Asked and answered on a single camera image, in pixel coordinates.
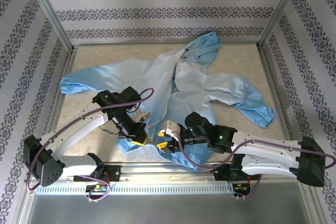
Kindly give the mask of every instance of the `enclosure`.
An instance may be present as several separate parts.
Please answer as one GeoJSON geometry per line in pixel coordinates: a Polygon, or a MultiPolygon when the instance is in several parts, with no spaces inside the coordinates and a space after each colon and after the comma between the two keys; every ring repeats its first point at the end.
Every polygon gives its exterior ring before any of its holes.
{"type": "MultiPolygon", "coordinates": [[[[336,0],[0,0],[1,222],[336,222],[335,168],[326,170],[324,187],[264,177],[253,202],[236,202],[222,197],[226,187],[213,189],[206,171],[168,162],[152,147],[125,154],[116,137],[95,129],[67,154],[95,152],[121,165],[115,195],[102,205],[88,203],[72,180],[28,193],[23,165],[25,138],[53,131],[95,95],[62,94],[64,75],[130,58],[154,60],[211,31],[222,44],[209,73],[246,77],[276,113],[263,129],[214,102],[219,123],[279,140],[308,136],[334,155],[335,15],[336,0]],[[133,193],[138,187],[144,193],[133,193]]],[[[207,162],[223,159],[214,154],[207,162]]]]}

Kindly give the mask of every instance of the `cloth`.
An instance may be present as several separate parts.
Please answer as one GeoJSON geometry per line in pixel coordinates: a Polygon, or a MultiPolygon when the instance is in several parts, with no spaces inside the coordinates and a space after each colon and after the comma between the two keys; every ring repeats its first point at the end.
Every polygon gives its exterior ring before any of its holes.
{"type": "MultiPolygon", "coordinates": [[[[214,100],[232,105],[253,123],[266,127],[275,114],[265,105],[253,84],[233,74],[208,74],[206,68],[216,59],[220,43],[216,33],[211,32],[183,49],[160,54],[153,62],[130,59],[82,69],[61,79],[61,91],[66,94],[87,89],[121,92],[131,86],[141,92],[154,88],[154,95],[140,106],[141,110],[151,113],[146,122],[146,132],[154,145],[167,141],[158,137],[162,121],[171,120],[185,126],[184,119],[195,111],[211,123],[217,123],[211,106],[214,100]]],[[[118,139],[117,144],[124,152],[141,148],[123,139],[118,139]]],[[[182,153],[157,150],[169,161],[196,169],[182,153]]],[[[213,154],[206,144],[186,146],[185,151],[199,164],[213,154]]]]}

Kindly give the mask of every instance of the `light blue jacket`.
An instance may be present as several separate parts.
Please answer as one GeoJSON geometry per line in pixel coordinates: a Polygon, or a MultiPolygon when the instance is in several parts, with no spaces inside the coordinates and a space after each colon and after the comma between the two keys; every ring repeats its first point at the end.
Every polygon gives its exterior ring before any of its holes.
{"type": "MultiPolygon", "coordinates": [[[[151,113],[146,131],[154,145],[166,141],[158,137],[162,121],[171,120],[184,125],[186,116],[195,111],[211,123],[217,123],[211,106],[214,100],[232,105],[253,123],[266,127],[275,114],[265,105],[254,85],[233,74],[208,74],[206,68],[216,59],[220,43],[216,33],[211,32],[183,49],[160,54],[153,62],[130,59],[82,69],[62,78],[61,91],[65,94],[88,89],[121,92],[131,86],[141,92],[154,88],[154,95],[140,106],[142,111],[151,113]]],[[[117,144],[124,152],[141,148],[122,139],[118,139],[117,144]]],[[[196,168],[182,153],[169,154],[157,150],[172,162],[196,168]]],[[[213,153],[206,144],[186,146],[185,151],[199,164],[213,153]]]]}

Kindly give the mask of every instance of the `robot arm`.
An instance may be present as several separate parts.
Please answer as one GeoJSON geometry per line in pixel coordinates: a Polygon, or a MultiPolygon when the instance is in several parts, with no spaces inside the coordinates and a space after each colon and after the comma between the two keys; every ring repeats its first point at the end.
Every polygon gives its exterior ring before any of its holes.
{"type": "Polygon", "coordinates": [[[164,122],[159,136],[173,138],[159,144],[158,148],[174,153],[181,151],[180,144],[184,147],[206,143],[210,150],[217,153],[230,154],[235,151],[230,164],[215,170],[217,175],[222,172],[220,175],[226,180],[273,174],[294,177],[310,186],[324,186],[326,157],[303,152],[309,150],[324,154],[314,139],[303,137],[299,142],[257,137],[235,128],[212,125],[196,112],[186,117],[185,125],[187,129],[171,121],[164,122]],[[180,140],[174,138],[176,133],[180,134],[180,140]],[[279,144],[290,147],[285,149],[279,144]]]}
{"type": "Polygon", "coordinates": [[[115,131],[119,137],[128,141],[144,145],[146,143],[145,124],[141,121],[147,120],[148,113],[137,113],[131,118],[126,110],[134,105],[99,110],[113,104],[136,102],[141,100],[140,95],[131,87],[119,93],[109,91],[99,92],[84,110],[56,130],[36,139],[33,135],[24,141],[24,163],[30,168],[34,157],[42,146],[57,132],[59,135],[52,140],[46,150],[43,150],[37,159],[32,174],[42,186],[49,186],[61,176],[74,176],[80,174],[91,174],[97,168],[97,157],[94,154],[85,156],[64,156],[64,153],[82,139],[86,134],[95,128],[112,121],[115,131]],[[87,112],[97,112],[85,116],[87,112]]]}

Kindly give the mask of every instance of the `black end effector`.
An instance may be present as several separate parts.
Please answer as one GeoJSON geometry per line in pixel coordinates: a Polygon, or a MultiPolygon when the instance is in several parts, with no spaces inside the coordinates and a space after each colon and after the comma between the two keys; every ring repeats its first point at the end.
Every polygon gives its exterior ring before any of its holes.
{"type": "MultiPolygon", "coordinates": [[[[24,141],[23,159],[28,168],[30,168],[34,157],[42,147],[39,141],[40,139],[36,139],[33,135],[24,141]]],[[[39,181],[41,186],[49,186],[62,175],[64,167],[65,164],[54,160],[51,156],[51,150],[43,150],[34,166],[33,176],[39,181]]]]}
{"type": "Polygon", "coordinates": [[[185,119],[186,130],[181,131],[184,144],[207,143],[216,153],[231,153],[232,138],[237,130],[222,125],[212,125],[207,118],[193,112],[185,119]]]}
{"type": "MultiPolygon", "coordinates": [[[[301,148],[324,153],[314,139],[306,136],[302,138],[301,148]]],[[[301,152],[300,157],[297,158],[299,167],[289,168],[289,170],[297,176],[298,181],[309,186],[323,187],[326,170],[325,158],[325,156],[301,152]]]]}
{"type": "MultiPolygon", "coordinates": [[[[119,93],[111,93],[108,90],[99,92],[93,99],[93,103],[99,104],[101,107],[135,102],[141,99],[140,95],[132,88],[128,87],[119,93]]],[[[136,123],[127,114],[126,110],[131,109],[135,105],[116,107],[103,110],[108,114],[108,119],[111,120],[120,131],[119,135],[127,138],[130,142],[137,142],[141,145],[145,144],[147,135],[144,130],[144,123],[136,123]]]]}
{"type": "Polygon", "coordinates": [[[249,176],[242,171],[242,161],[244,157],[245,154],[235,154],[230,164],[224,164],[210,172],[214,174],[216,181],[242,181],[247,180],[248,177],[250,177],[251,180],[258,180],[260,174],[249,176]]]}

